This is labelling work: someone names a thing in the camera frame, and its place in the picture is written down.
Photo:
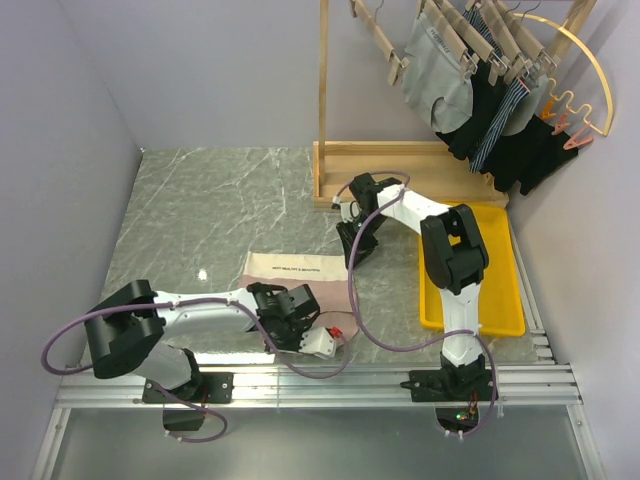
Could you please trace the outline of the pink and cream underwear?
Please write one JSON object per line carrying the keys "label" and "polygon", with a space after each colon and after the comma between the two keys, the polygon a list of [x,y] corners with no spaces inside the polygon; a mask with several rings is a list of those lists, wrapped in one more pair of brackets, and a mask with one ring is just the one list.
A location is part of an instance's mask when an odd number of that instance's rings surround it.
{"label": "pink and cream underwear", "polygon": [[331,358],[359,332],[341,256],[251,252],[239,285],[272,286],[293,310],[283,327],[268,328],[280,350]]}

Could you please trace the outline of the beige clip hanger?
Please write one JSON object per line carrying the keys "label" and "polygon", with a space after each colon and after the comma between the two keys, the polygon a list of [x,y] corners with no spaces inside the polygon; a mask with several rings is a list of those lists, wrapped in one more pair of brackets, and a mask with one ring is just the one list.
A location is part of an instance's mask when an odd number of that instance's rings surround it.
{"label": "beige clip hanger", "polygon": [[389,72],[387,83],[395,86],[401,79],[404,71],[409,65],[406,58],[401,58],[393,47],[391,41],[377,23],[375,15],[369,10],[363,0],[350,0],[349,7],[351,15],[357,18],[365,26],[368,33],[373,38],[376,46],[382,52],[384,60],[388,63]]}

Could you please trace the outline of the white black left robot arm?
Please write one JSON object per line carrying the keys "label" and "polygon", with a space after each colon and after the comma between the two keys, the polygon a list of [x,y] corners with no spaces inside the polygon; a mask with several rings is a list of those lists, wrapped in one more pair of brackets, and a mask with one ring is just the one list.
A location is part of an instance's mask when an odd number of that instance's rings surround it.
{"label": "white black left robot arm", "polygon": [[254,282],[210,294],[154,291],[136,280],[93,309],[84,322],[94,376],[135,374],[160,383],[176,400],[189,402],[202,388],[193,353],[168,345],[170,338],[262,327],[279,350],[296,351],[321,313],[307,284],[291,290]]}

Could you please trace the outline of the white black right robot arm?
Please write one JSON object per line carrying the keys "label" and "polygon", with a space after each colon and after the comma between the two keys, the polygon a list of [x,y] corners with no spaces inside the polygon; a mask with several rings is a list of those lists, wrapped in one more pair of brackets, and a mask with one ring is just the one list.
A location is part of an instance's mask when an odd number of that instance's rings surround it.
{"label": "white black right robot arm", "polygon": [[486,355],[479,338],[479,294],[489,255],[471,208],[448,206],[408,188],[398,172],[376,180],[360,174],[341,187],[332,207],[341,212],[336,225],[345,254],[348,295],[358,327],[377,346],[411,352],[421,346],[392,347],[364,326],[356,306],[354,268],[375,250],[375,232],[393,219],[420,235],[427,276],[437,287],[444,318],[441,369],[436,386],[452,399],[472,392],[476,380],[487,378]]}

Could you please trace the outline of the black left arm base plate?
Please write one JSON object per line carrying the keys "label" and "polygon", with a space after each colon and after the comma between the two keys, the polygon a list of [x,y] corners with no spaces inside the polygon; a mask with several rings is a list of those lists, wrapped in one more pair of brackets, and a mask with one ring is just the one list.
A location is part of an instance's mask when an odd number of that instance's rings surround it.
{"label": "black left arm base plate", "polygon": [[[202,373],[200,380],[191,380],[187,384],[170,390],[169,393],[190,403],[229,404],[232,400],[234,374],[231,372]],[[144,404],[175,403],[171,397],[147,381],[142,394]]]}

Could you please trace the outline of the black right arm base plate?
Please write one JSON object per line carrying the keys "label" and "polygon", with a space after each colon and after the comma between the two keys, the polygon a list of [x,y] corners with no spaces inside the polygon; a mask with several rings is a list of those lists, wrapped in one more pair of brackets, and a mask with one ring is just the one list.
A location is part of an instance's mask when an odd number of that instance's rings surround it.
{"label": "black right arm base plate", "polygon": [[411,370],[400,387],[410,391],[411,400],[420,402],[465,402],[497,400],[490,370],[464,369]]}

